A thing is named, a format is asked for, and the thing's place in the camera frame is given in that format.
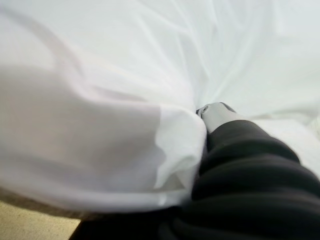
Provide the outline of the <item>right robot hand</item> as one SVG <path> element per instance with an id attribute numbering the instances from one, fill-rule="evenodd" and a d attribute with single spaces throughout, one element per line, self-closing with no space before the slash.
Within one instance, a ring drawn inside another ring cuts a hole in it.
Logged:
<path id="1" fill-rule="evenodd" d="M 73 240 L 317 240 L 320 181 L 282 141 L 217 102 L 197 114 L 206 154 L 191 199 L 82 221 Z"/>

